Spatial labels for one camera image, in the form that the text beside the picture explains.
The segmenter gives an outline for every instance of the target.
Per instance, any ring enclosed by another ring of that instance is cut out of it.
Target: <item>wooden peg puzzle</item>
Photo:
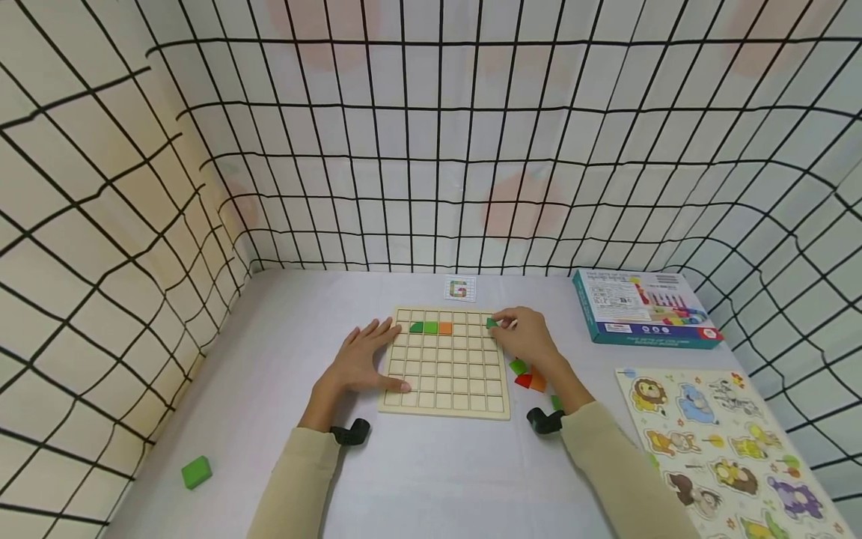
[[[509,419],[503,350],[490,336],[490,313],[399,307],[401,334],[383,374],[405,380],[409,393],[385,392],[378,410],[423,416]]]
[[[640,442],[702,539],[850,539],[787,435],[738,373],[617,369]]]

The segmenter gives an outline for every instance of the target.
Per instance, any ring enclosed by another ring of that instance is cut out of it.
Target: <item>wrist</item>
[[[342,377],[331,368],[327,369],[323,375],[315,382],[311,388],[311,393],[331,395],[339,398],[347,390],[347,383]]]

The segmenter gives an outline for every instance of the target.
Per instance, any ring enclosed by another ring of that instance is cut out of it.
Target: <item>right hand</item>
[[[491,318],[500,323],[500,327],[490,329],[491,336],[510,354],[535,365],[545,375],[560,368],[571,369],[553,343],[540,312],[512,307],[494,313]]]

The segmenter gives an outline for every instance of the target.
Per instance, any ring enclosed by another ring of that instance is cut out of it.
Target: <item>toy box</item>
[[[679,273],[578,269],[572,282],[593,342],[715,348],[723,339]]]

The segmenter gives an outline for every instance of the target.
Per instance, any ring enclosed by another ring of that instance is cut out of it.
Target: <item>wooden block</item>
[[[536,367],[530,366],[530,374],[533,375],[533,380],[530,382],[530,389],[535,389],[539,393],[544,393],[547,387],[545,376],[539,372]]]

